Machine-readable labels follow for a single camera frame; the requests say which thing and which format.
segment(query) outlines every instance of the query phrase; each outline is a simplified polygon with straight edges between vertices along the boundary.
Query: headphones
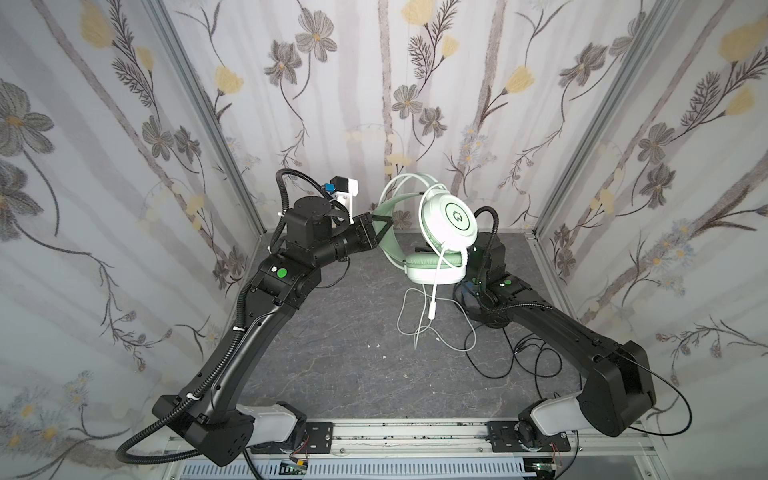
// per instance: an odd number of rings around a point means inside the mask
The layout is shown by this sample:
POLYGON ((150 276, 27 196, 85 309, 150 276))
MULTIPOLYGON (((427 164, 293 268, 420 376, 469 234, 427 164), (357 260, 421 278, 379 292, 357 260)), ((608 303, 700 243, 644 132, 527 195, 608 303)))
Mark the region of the headphones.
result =
MULTIPOLYGON (((432 284, 432 302, 429 304, 429 318, 435 318, 435 295, 438 285, 461 282, 467 268, 469 248, 477 238, 478 225, 472 211, 462 200, 451 195, 448 188, 429 174, 400 174, 391 179, 382 191, 379 206, 374 215, 392 216, 395 205, 409 198, 421 196, 417 215, 419 227, 427 244, 434 253, 417 252, 405 255, 392 229, 387 230, 379 246, 392 265, 405 271, 414 283, 432 284), (411 178, 420 181, 426 189, 423 192, 398 194, 406 181, 411 178), (392 198, 385 201, 387 191, 395 187, 392 198)), ((374 221, 376 232, 386 222, 374 221)))

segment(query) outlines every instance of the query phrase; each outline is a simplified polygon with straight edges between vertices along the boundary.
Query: floor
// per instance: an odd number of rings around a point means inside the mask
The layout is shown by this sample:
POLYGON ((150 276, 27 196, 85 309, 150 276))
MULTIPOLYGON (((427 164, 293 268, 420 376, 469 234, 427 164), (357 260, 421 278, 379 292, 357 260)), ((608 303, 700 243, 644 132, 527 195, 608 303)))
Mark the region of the floor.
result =
MULTIPOLYGON (((549 300, 544 280, 525 237, 500 235, 506 245, 507 270, 530 283, 549 300)), ((399 233, 405 252, 423 243, 418 233, 399 233)), ((255 265, 266 256, 265 240, 255 265)), ((327 284, 343 272, 343 264, 323 269, 327 284)), ((283 400, 310 418, 449 418, 517 416, 538 399, 532 376, 515 365, 504 379, 480 376, 464 353, 422 334, 418 349, 412 337, 396 329, 403 293, 415 286, 378 250, 357 253, 346 277, 328 290, 314 290, 302 309, 283 327, 251 376, 240 403, 270 405, 283 400)), ((440 286, 439 296, 451 295, 440 286)), ((422 312, 422 296, 409 293, 401 327, 413 331, 422 312)), ((462 314, 450 303, 438 302, 432 324, 443 338, 462 346, 470 331, 462 314)), ((512 344, 528 333, 511 324, 512 344)), ((489 375, 505 372, 510 347, 500 330, 478 329, 476 347, 469 353, 489 375)), ((538 349, 518 355, 533 370, 538 349)), ((554 372, 558 360, 541 356, 540 372, 554 372)), ((552 379, 540 379, 544 396, 578 389, 576 369, 565 364, 552 379)))

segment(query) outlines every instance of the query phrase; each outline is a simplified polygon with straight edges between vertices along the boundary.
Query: headphone logo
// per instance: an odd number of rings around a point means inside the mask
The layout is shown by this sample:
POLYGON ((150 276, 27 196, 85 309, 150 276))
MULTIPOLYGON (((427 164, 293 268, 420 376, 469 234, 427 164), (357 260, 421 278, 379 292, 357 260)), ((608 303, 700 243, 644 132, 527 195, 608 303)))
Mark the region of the headphone logo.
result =
POLYGON ((469 219, 467 213, 458 204, 453 202, 445 205, 445 216, 451 224, 461 231, 469 230, 469 219))

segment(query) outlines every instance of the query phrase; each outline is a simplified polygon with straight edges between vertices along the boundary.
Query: white cable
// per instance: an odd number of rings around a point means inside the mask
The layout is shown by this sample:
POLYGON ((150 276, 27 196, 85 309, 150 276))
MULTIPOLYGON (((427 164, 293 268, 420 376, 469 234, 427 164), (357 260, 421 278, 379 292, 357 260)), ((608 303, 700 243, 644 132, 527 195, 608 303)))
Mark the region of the white cable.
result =
MULTIPOLYGON (((427 198, 427 193, 428 193, 428 192, 429 192, 431 189, 433 189, 433 188, 435 188, 435 187, 443 187, 443 189, 446 189, 446 188, 445 188, 445 185, 443 185, 443 184, 434 184, 434 185, 432 185, 431 187, 427 188, 427 190, 424 192, 424 194, 422 195, 422 199, 421 199, 421 201, 419 202, 419 228, 420 228, 420 229, 421 229, 421 231, 422 231, 422 237, 424 237, 424 239, 425 239, 425 240, 427 240, 427 243, 428 243, 428 244, 429 244, 429 246, 430 246, 430 247, 431 247, 431 248, 432 248, 432 249, 435 251, 435 253, 438 253, 438 252, 439 252, 438 248, 437 248, 437 247, 435 247, 435 244, 434 244, 434 243, 432 243, 432 241, 429 239, 429 235, 426 233, 426 229, 424 228, 424 218, 423 218, 423 216, 422 216, 422 208, 424 208, 424 199, 426 199, 426 198, 427 198)), ((462 265, 461 265, 461 266, 456 266, 456 265, 454 265, 454 264, 453 264, 453 263, 451 263, 451 262, 445 262, 445 264, 447 264, 447 265, 448 265, 448 266, 450 266, 451 268, 455 268, 455 269, 460 269, 460 268, 463 268, 464 266, 466 266, 466 263, 464 263, 464 262, 463 262, 463 257, 462 257, 462 265)))
MULTIPOLYGON (((472 322, 469 321, 469 317, 467 317, 467 313, 464 311, 464 309, 462 308, 462 306, 461 306, 461 304, 459 302, 457 302, 453 298, 442 298, 440 296, 437 297, 437 300, 445 300, 447 302, 453 302, 456 305, 458 305, 459 309, 462 311, 462 313, 464 313, 464 319, 467 321, 467 324, 469 325, 470 328, 472 328, 472 322)), ((446 342, 442 338, 442 336, 440 335, 440 332, 438 332, 436 329, 434 329, 432 327, 432 321, 431 320, 429 320, 429 322, 426 325, 422 325, 422 322, 424 320, 424 312, 426 311, 426 306, 427 306, 427 292, 424 290, 424 286, 423 285, 422 285, 422 289, 421 290, 419 290, 417 288, 412 288, 412 287, 407 289, 406 290, 406 294, 402 296, 402 308, 400 309, 400 314, 397 316, 397 324, 396 324, 397 325, 397 331, 400 332, 403 335, 417 336, 417 335, 419 335, 422 332, 425 332, 427 330, 431 330, 431 331, 435 332, 435 334, 437 335, 437 338, 441 342, 443 342, 445 344, 445 346, 447 346, 448 348, 450 348, 452 350, 455 350, 456 352, 468 352, 469 350, 475 348, 475 344, 478 342, 478 336, 477 336, 477 333, 475 332, 474 328, 472 328, 472 335, 475 337, 475 339, 472 340, 472 345, 469 348, 467 348, 467 349, 457 349, 456 347, 454 347, 450 343, 446 342), (408 292, 410 292, 411 290, 419 292, 419 293, 421 293, 424 296, 424 306, 422 308, 422 315, 421 315, 421 317, 419 317, 419 327, 416 329, 416 331, 415 332, 403 332, 402 329, 400 328, 400 318, 402 317, 403 310, 406 309, 406 298, 408 297, 408 292)))
MULTIPOLYGON (((422 322, 424 321, 424 310, 427 308, 427 291, 424 290, 424 284, 422 283, 422 293, 424 293, 424 306, 422 306, 422 315, 419 317, 419 326, 416 328, 415 336, 413 337, 413 349, 416 350, 416 347, 419 346, 419 334, 422 332, 422 322)), ((400 318, 397 319, 397 330, 402 333, 402 330, 400 330, 400 318)))
POLYGON ((429 304, 429 314, 427 315, 427 317, 430 320, 435 319, 435 311, 437 310, 437 302, 435 302, 435 296, 437 295, 437 279, 440 276, 440 263, 442 263, 442 258, 445 256, 445 251, 447 249, 448 249, 447 247, 443 247, 442 250, 440 250, 440 254, 437 257, 437 267, 435 268, 435 282, 432 284, 432 302, 430 302, 429 304))
POLYGON ((406 271, 406 266, 403 265, 402 262, 398 262, 397 260, 394 260, 392 257, 389 256, 387 252, 384 252, 384 256, 387 258, 387 260, 389 260, 389 262, 392 265, 398 267, 402 271, 406 271))
POLYGON ((384 198, 386 197, 386 191, 389 189, 389 186, 395 183, 398 180, 402 179, 401 184, 404 184, 409 178, 415 178, 416 180, 420 180, 425 187, 429 187, 429 182, 424 179, 424 177, 421 176, 421 174, 400 174, 396 177, 393 177, 386 186, 384 186, 384 190, 382 190, 382 194, 379 196, 379 205, 384 203, 384 198))

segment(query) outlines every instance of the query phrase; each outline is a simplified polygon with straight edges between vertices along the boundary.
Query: floral wallpaper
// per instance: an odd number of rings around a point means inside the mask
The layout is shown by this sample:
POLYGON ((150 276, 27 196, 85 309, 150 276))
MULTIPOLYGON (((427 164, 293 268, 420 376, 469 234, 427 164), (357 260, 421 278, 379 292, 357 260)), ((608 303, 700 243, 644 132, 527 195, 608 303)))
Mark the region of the floral wallpaper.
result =
MULTIPOLYGON (((768 466, 766 107, 765 3, 682 2, 540 232, 580 321, 639 342, 690 401, 691 430, 654 439, 678 480, 768 466)), ((657 394, 645 426, 685 426, 680 397, 657 394)))
POLYGON ((140 4, 4 3, 0 45, 4 475, 158 475, 114 449, 216 346, 258 235, 140 4))
MULTIPOLYGON (((165 0, 268 227, 276 170, 435 175, 536 224, 653 2, 165 0)), ((290 179, 293 196, 313 194, 290 179)), ((406 201, 397 228, 411 228, 406 201)))

